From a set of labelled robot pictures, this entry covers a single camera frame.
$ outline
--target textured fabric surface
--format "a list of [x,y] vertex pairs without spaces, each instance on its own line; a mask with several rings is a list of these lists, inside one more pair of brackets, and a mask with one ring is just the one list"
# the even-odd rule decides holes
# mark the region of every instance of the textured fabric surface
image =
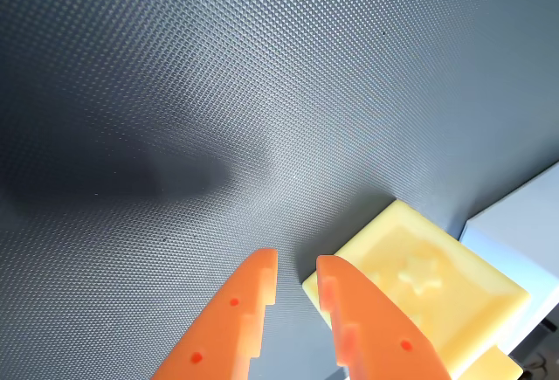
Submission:
[[557,0],[0,0],[0,377],[148,378],[279,249],[251,380],[322,380],[300,288],[393,197],[458,235],[559,158]]

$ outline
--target star shape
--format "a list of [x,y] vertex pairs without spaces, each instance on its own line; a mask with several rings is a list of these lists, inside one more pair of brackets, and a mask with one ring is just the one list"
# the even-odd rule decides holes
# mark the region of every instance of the star shape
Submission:
[[416,295],[422,295],[428,288],[441,288],[443,280],[438,276],[436,259],[423,259],[416,256],[407,258],[405,269],[398,273],[398,279],[411,285]]

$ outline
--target yellow sponge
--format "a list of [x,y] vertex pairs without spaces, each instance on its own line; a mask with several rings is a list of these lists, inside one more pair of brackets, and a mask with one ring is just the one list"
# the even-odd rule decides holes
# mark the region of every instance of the yellow sponge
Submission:
[[517,380],[522,369],[497,347],[478,358],[459,380]]
[[[416,323],[455,379],[529,301],[525,290],[401,201],[336,255],[365,273]],[[316,273],[303,289],[319,309]]]

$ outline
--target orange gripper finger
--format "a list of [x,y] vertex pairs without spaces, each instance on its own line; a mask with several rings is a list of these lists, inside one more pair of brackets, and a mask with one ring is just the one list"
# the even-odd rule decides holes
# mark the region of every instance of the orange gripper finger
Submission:
[[450,380],[429,340],[357,268],[338,256],[319,256],[316,272],[336,360],[349,368],[351,380]]
[[276,300],[278,251],[259,249],[217,291],[154,380],[246,380],[260,355],[264,313]]

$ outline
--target white object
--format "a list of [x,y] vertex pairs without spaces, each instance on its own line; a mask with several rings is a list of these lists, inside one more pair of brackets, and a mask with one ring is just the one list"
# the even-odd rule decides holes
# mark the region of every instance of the white object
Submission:
[[509,354],[559,303],[559,163],[469,219],[460,241],[530,293],[498,344]]

